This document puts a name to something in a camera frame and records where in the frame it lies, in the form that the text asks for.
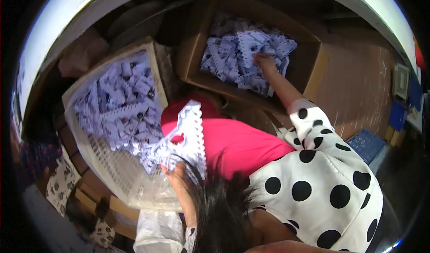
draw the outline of polka dot jacket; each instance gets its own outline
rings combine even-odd
[[[264,209],[304,243],[365,252],[382,212],[382,192],[364,161],[334,131],[325,113],[306,99],[288,113],[285,141],[297,151],[252,175],[252,209]]]

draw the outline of blue plastic crate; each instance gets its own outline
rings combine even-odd
[[[356,133],[348,139],[347,143],[363,158],[367,165],[370,164],[385,145],[384,140],[375,136],[367,129],[362,129]]]

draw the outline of woman's hair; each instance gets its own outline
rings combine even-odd
[[[247,189],[246,181],[235,172],[231,180],[222,177],[218,164],[207,171],[205,180],[191,164],[186,165],[198,184],[186,175],[187,191],[196,210],[197,228],[195,253],[243,253],[250,249],[250,239],[245,235],[245,224],[249,224],[248,207],[253,198],[253,189]]]

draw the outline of white plastic crate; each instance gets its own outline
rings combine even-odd
[[[180,211],[181,206],[176,194],[167,179],[160,175],[159,168],[155,174],[149,176],[139,163],[138,157],[124,150],[113,152],[105,138],[85,133],[73,107],[78,96],[106,73],[112,63],[144,50],[150,60],[160,104],[165,108],[167,98],[160,79],[154,41],[148,37],[117,51],[74,83],[62,96],[64,116],[85,162],[122,202],[138,209]]]

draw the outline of plastic basket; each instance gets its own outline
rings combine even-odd
[[[347,141],[358,155],[369,165],[384,147],[385,142],[367,129],[362,129]]]
[[[167,179],[160,175],[160,169],[155,174],[148,175],[138,157],[124,150],[113,152],[105,138],[85,133],[73,107],[78,96],[99,79],[111,63],[143,50],[148,54],[160,104],[165,108],[167,99],[160,79],[154,41],[152,38],[146,38],[117,51],[74,83],[62,96],[64,116],[85,162],[122,202],[138,209],[180,211],[181,206],[176,194]]]

